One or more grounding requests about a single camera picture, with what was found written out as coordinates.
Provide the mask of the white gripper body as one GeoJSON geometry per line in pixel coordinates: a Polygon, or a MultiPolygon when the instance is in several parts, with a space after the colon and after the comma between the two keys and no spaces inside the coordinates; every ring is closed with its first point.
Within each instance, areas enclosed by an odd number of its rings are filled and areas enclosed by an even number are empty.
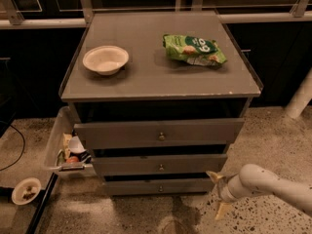
{"type": "Polygon", "coordinates": [[[222,202],[233,203],[236,201],[236,198],[229,191],[227,178],[225,176],[218,180],[216,187],[218,196],[222,202]]]}

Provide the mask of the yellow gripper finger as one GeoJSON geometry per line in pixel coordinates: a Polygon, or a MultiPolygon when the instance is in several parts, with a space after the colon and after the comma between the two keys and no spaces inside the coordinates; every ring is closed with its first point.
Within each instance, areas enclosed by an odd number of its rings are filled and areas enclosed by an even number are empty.
{"type": "Polygon", "coordinates": [[[231,203],[218,202],[214,219],[215,220],[224,219],[224,217],[231,211],[231,209],[232,209],[231,203]]]}
{"type": "Polygon", "coordinates": [[[222,179],[224,179],[224,175],[213,171],[206,171],[206,174],[210,177],[213,183],[219,183],[222,179]]]}

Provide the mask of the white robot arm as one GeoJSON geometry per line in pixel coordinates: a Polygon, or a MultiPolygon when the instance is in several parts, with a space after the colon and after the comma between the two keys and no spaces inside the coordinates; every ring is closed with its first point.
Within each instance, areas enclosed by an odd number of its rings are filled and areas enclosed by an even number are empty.
{"type": "Polygon", "coordinates": [[[280,178],[256,164],[244,165],[235,175],[206,171],[216,186],[219,203],[214,219],[221,220],[232,204],[243,199],[274,195],[306,215],[312,216],[312,188],[310,185],[280,178]]]}

